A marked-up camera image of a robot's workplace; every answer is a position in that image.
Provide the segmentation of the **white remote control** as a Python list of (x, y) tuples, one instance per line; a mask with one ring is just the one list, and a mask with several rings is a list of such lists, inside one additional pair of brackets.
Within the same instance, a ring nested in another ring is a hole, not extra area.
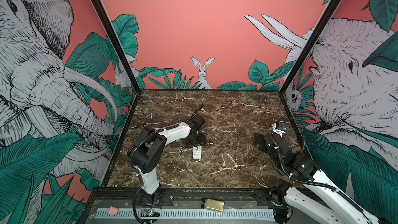
[(193, 147), (193, 159), (200, 160), (202, 158), (202, 146), (194, 146)]

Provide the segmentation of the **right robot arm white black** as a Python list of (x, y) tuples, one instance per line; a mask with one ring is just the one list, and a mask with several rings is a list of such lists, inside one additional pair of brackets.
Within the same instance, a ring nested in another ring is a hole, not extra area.
[(253, 145), (269, 155), (276, 170), (290, 181), (303, 184), (323, 202), (301, 193), (289, 181), (278, 180), (261, 199), (280, 207), (274, 212), (275, 221), (285, 224), (294, 209), (298, 209), (321, 224), (387, 224), (357, 204), (343, 192), (303, 150), (293, 153), (286, 138), (277, 130), (263, 135), (256, 133)]

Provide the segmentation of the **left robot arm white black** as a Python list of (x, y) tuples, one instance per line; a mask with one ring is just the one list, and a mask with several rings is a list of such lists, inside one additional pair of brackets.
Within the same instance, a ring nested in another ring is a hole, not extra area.
[(178, 140), (189, 148), (203, 146), (206, 143), (202, 128), (205, 119), (199, 114), (178, 121), (163, 128), (144, 127), (127, 152), (127, 165), (140, 180), (141, 189), (153, 195), (160, 188), (156, 168), (169, 144)]

